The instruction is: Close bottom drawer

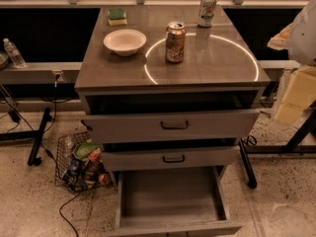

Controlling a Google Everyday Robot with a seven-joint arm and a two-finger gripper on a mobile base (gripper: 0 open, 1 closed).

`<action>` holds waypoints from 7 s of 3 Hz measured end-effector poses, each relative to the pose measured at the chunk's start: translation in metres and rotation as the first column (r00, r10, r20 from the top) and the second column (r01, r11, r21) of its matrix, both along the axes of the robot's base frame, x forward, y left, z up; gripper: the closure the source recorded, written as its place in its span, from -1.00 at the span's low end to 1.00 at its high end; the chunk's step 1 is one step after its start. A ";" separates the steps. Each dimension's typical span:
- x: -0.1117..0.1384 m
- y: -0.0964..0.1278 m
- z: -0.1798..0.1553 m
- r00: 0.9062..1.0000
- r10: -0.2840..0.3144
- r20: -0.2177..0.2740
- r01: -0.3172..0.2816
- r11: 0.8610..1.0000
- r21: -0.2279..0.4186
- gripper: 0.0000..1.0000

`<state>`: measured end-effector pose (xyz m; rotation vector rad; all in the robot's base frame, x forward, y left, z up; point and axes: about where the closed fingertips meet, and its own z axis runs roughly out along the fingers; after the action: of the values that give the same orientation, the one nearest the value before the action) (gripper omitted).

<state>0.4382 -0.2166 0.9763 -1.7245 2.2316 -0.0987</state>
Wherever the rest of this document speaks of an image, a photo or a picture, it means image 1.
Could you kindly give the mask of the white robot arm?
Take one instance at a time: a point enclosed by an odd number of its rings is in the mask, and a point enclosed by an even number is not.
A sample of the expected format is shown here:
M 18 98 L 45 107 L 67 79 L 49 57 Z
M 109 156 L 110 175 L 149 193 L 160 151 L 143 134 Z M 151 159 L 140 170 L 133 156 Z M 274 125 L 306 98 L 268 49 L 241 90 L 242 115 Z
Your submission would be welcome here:
M 300 64 L 290 75 L 275 112 L 277 122 L 290 125 L 316 101 L 316 0 L 309 0 L 294 21 L 269 40 L 268 47 L 286 49 L 288 58 Z

